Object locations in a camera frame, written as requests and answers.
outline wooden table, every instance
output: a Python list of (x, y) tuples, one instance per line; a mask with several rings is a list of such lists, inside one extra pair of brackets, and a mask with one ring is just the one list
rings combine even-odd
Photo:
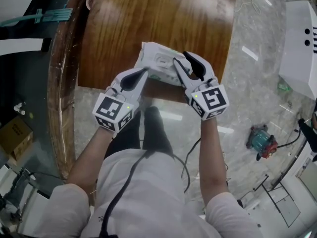
[[(78, 85), (106, 89), (133, 68), (141, 42), (191, 51), (221, 80), (235, 0), (95, 0), (83, 38)], [(145, 95), (183, 102), (183, 89), (149, 79)]]

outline wood grain surface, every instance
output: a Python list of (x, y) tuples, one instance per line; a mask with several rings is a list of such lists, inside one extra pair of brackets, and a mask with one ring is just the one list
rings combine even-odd
[(68, 0), (69, 21), (60, 22), (53, 41), (48, 77), (48, 117), (56, 164), (63, 179), (75, 162), (74, 89), (88, 18), (86, 0)]
[[(106, 89), (133, 68), (141, 42), (191, 51), (209, 61), (221, 81), (235, 0), (95, 0), (83, 38), (78, 85)], [(183, 89), (148, 80), (146, 95), (182, 101)]]

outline metal frame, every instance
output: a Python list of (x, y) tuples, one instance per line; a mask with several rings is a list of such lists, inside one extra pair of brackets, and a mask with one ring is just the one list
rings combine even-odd
[(290, 225), (288, 225), (287, 222), (286, 222), (286, 220), (285, 220), (285, 218), (284, 218), (284, 216), (283, 216), (283, 214), (281, 213), (279, 207), (277, 206), (277, 203), (280, 202), (281, 200), (279, 200), (278, 202), (275, 202), (274, 199), (273, 199), (273, 198), (271, 197), (271, 195), (270, 195), (270, 192), (272, 192), (272, 191), (274, 191), (274, 190), (276, 190), (276, 189), (278, 189), (278, 188), (275, 187), (275, 188), (273, 188), (273, 189), (271, 189), (271, 190), (267, 190), (263, 184), (264, 184), (264, 182), (268, 179), (269, 176), (268, 176), (267, 174), (266, 174), (265, 176), (266, 176), (266, 177), (265, 177), (265, 179), (261, 182), (261, 184), (260, 184), (257, 188), (253, 188), (253, 191), (254, 191), (254, 192), (257, 191), (260, 187), (262, 187), (262, 188), (264, 189), (264, 191), (267, 193), (267, 195), (269, 196), (269, 198), (270, 198), (271, 201), (273, 202), (273, 204), (274, 204), (274, 206), (276, 207), (276, 209), (278, 210), (278, 212), (282, 215), (282, 217), (283, 217), (283, 219), (284, 219), (284, 221), (285, 221), (287, 227), (289, 228), (289, 227), (297, 220), (298, 216), (301, 214), (301, 211), (299, 210), (299, 208), (298, 208), (297, 205), (295, 204), (294, 199), (292, 198), (292, 196), (290, 195), (290, 193), (287, 191), (287, 189), (284, 187), (284, 185), (282, 184), (282, 182), (279, 181), (278, 183), (281, 184), (281, 186), (278, 187), (278, 188), (283, 188), (283, 189), (286, 191), (286, 193), (287, 193), (287, 196), (285, 196), (285, 197), (282, 198), (281, 200), (283, 200), (283, 199), (285, 199), (286, 197), (290, 196), (290, 198), (293, 200), (294, 204), (296, 205), (297, 209), (299, 210), (299, 214), (297, 215), (297, 217), (294, 219), (294, 221), (293, 221)]
[(304, 147), (307, 144), (307, 140), (304, 141), (303, 145), (301, 146), (301, 148), (299, 149), (298, 153), (296, 154), (296, 156), (294, 157), (293, 161), (289, 164), (289, 166), (287, 167), (285, 172), (282, 172), (280, 177), (272, 184), (272, 188), (276, 188), (276, 186), (278, 186), (279, 183), (281, 183), (281, 181), (283, 180), (283, 178), (287, 175), (287, 173), (290, 171), (290, 169), (292, 168), (292, 166), (295, 164), (295, 162), (297, 161), (298, 157), (301, 155)]

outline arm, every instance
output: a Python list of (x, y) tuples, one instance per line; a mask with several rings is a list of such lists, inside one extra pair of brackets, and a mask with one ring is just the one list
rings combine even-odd
[(228, 192), (216, 118), (202, 121), (199, 169), (206, 221), (216, 228), (221, 237), (263, 237), (257, 224)]
[(99, 127), (72, 167), (66, 183), (81, 187), (88, 195), (93, 191), (113, 133)]
[(217, 120), (202, 121), (199, 156), (200, 186), (204, 203), (222, 192), (228, 192), (226, 169), (217, 130)]
[(79, 237), (86, 226), (90, 209), (88, 195), (98, 178), (112, 132), (98, 128), (72, 167), (67, 184), (53, 190), (36, 237)]

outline white shirt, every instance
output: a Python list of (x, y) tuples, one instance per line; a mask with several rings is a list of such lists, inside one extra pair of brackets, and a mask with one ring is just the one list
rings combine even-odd
[[(128, 149), (104, 161), (90, 216), (86, 193), (74, 184), (58, 186), (36, 230), (37, 237), (98, 237), (105, 211), (126, 182), (143, 150)], [(184, 204), (182, 180), (174, 160), (163, 153), (143, 159), (108, 223), (119, 238), (257, 238), (261, 232), (232, 194), (214, 197), (206, 220)]]

